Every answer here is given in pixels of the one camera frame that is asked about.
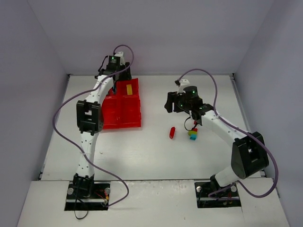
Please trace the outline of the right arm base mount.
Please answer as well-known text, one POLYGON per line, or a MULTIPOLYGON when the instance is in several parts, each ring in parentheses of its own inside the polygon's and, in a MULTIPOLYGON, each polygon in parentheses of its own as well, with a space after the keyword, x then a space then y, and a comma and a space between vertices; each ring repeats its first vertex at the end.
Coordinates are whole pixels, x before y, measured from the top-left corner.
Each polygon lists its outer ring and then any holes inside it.
POLYGON ((196 203, 199 209, 241 207, 237 186, 214 193, 210 182, 195 182, 196 203))

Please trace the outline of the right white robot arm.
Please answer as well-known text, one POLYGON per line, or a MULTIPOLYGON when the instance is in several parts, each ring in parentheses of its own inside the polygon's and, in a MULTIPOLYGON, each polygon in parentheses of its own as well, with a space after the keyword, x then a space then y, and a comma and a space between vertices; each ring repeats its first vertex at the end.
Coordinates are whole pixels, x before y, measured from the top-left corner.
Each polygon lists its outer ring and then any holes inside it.
POLYGON ((259 141, 257 143, 246 135, 246 131, 241 132, 225 124, 215 114, 214 107, 204 103, 198 96, 196 86, 185 87, 181 93, 168 92, 164 108, 168 113, 189 114, 196 124, 211 130, 232 149, 230 164, 210 178, 213 190, 217 191, 237 180, 246 179, 269 165, 267 152, 260 145, 264 143, 262 135, 258 132, 250 134, 259 141))

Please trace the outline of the yellow long lego brick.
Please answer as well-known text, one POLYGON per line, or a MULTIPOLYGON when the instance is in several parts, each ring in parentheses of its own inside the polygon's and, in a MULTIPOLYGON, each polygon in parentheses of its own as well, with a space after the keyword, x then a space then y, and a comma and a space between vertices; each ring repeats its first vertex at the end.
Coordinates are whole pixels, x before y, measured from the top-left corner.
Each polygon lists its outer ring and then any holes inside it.
POLYGON ((132 85, 131 84, 127 84, 126 85, 126 92, 128 96, 131 96, 133 94, 133 90, 132 90, 132 85))

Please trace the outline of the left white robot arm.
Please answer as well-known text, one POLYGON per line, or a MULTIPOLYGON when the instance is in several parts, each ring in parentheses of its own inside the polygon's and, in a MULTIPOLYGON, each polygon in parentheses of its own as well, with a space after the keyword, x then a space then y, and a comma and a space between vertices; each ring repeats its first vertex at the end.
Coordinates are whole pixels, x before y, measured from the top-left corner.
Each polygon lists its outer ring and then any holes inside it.
POLYGON ((82 148, 82 156, 73 177, 73 184, 77 187, 80 183, 83 183, 84 187, 90 187, 94 183, 94 167, 91 163, 94 161, 98 135, 104 125, 101 106, 110 89, 115 87, 115 83, 120 78, 127 78, 129 70, 124 70, 127 66, 129 63, 125 62, 123 52, 110 55, 106 68, 99 72, 93 91, 83 101, 80 100, 76 104, 77 126, 82 148))

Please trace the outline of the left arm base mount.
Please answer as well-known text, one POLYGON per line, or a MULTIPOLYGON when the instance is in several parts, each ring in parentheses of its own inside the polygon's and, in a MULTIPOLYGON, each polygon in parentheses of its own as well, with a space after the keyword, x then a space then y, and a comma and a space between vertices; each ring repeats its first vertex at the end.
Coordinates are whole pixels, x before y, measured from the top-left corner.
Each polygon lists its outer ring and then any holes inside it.
POLYGON ((69 183, 65 211, 103 211, 108 210, 109 194, 111 192, 110 182, 96 182, 90 194, 85 195, 84 191, 76 189, 69 183))

